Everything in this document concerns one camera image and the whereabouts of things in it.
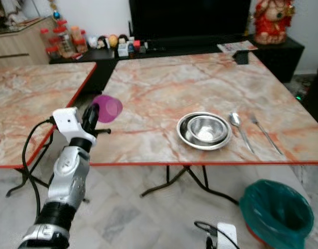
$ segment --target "television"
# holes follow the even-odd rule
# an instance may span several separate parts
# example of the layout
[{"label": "television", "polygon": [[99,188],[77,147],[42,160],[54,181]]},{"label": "television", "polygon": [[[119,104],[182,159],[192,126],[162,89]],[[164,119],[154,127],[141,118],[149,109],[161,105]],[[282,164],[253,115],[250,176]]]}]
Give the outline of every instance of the television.
[{"label": "television", "polygon": [[129,0],[136,39],[237,35],[251,0]]}]

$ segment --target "robotic arm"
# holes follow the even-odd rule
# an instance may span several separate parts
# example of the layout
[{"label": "robotic arm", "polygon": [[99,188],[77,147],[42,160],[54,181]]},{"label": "robotic arm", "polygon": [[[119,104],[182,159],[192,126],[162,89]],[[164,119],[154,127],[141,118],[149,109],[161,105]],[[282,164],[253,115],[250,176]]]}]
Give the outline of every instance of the robotic arm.
[{"label": "robotic arm", "polygon": [[85,196],[85,180],[90,168],[89,151],[96,145],[94,128],[98,116],[99,106],[95,104],[87,108],[82,123],[75,107],[53,112],[57,128],[69,145],[64,147],[54,164],[48,199],[34,225],[23,237],[19,249],[68,248],[71,222]]}]

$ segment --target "red figurine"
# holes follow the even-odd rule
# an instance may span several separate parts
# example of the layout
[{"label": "red figurine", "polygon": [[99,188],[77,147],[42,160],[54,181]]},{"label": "red figurine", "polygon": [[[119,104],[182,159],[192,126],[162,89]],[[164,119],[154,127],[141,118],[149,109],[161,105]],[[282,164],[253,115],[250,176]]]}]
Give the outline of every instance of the red figurine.
[{"label": "red figurine", "polygon": [[260,44],[280,44],[287,38],[286,27],[291,25],[295,13],[293,0],[259,0],[256,19],[255,41]]}]

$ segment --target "paper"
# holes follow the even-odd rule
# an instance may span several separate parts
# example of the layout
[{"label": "paper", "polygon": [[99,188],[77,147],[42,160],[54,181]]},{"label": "paper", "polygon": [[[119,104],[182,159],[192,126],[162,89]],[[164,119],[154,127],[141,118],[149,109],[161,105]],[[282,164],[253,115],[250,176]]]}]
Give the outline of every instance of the paper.
[{"label": "paper", "polygon": [[258,49],[256,46],[254,46],[248,40],[241,41],[238,43],[218,44],[217,46],[223,53],[231,53],[231,52],[236,52],[236,51],[240,51],[240,50],[256,50],[256,49]]}]

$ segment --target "wooden cabinet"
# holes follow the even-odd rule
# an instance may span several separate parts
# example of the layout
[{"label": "wooden cabinet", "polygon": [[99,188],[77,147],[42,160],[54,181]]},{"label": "wooden cabinet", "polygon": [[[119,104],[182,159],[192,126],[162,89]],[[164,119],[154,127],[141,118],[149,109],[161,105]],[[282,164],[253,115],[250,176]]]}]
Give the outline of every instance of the wooden cabinet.
[{"label": "wooden cabinet", "polygon": [[51,17],[43,18],[12,33],[0,34],[0,67],[48,64],[40,29],[53,29]]}]

